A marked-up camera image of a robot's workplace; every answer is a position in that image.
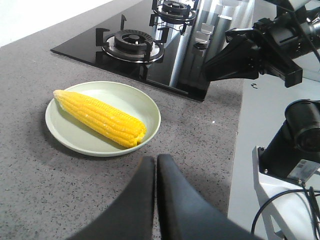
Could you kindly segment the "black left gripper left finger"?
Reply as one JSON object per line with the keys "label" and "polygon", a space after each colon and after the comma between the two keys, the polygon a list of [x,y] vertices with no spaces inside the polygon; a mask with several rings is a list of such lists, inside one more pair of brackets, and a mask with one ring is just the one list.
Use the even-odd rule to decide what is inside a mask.
{"label": "black left gripper left finger", "polygon": [[150,240],[155,205],[155,160],[144,156],[113,203],[70,240]]}

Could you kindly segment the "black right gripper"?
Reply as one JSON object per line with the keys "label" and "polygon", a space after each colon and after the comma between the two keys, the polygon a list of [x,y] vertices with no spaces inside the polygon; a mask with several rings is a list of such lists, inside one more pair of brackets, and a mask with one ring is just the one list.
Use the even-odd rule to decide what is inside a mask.
{"label": "black right gripper", "polygon": [[287,88],[302,82],[303,70],[294,62],[302,51],[302,30],[291,13],[262,18],[251,28],[233,28],[225,35],[227,46],[202,66],[208,82],[255,80],[264,74],[279,77]]}

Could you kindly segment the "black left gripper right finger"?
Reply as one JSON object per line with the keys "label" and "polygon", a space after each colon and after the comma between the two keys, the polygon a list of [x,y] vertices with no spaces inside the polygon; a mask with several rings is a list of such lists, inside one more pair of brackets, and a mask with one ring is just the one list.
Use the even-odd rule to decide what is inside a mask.
{"label": "black left gripper right finger", "polygon": [[183,176],[170,154],[157,157],[157,208],[163,240],[255,240]]}

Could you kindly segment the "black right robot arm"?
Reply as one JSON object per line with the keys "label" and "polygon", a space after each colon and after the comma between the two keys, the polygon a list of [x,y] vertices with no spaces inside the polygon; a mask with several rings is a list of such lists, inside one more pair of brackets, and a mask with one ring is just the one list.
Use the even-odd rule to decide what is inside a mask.
{"label": "black right robot arm", "polygon": [[[320,47],[320,10],[306,9],[304,0],[275,0],[275,19],[262,18],[246,29],[225,33],[227,46],[202,67],[209,82],[224,79],[257,79],[272,75],[289,88],[303,79],[295,59],[317,53]],[[298,100],[284,112],[285,121],[271,143],[260,151],[260,169],[292,178],[303,166],[320,165],[320,103]]]}

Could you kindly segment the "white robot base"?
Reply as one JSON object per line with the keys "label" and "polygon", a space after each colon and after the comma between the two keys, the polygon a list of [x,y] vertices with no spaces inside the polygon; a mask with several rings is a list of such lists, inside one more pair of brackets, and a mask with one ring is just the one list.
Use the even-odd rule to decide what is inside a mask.
{"label": "white robot base", "polygon": [[260,156],[265,149],[252,150],[253,186],[259,210],[251,224],[251,233],[267,240],[317,240],[312,208],[304,189],[260,170]]}

